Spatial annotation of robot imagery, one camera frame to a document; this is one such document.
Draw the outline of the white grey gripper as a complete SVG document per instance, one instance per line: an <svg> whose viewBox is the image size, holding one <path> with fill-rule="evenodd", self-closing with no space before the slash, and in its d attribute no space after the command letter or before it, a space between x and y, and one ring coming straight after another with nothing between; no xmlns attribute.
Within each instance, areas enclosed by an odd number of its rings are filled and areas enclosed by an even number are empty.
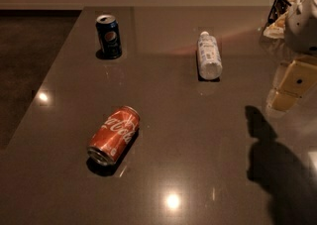
<svg viewBox="0 0 317 225"><path fill-rule="evenodd" d="M296 0L285 18L285 43L295 52L317 54L317 0ZM269 107L288 111L317 83L317 59L281 62L269 92Z"/></svg>

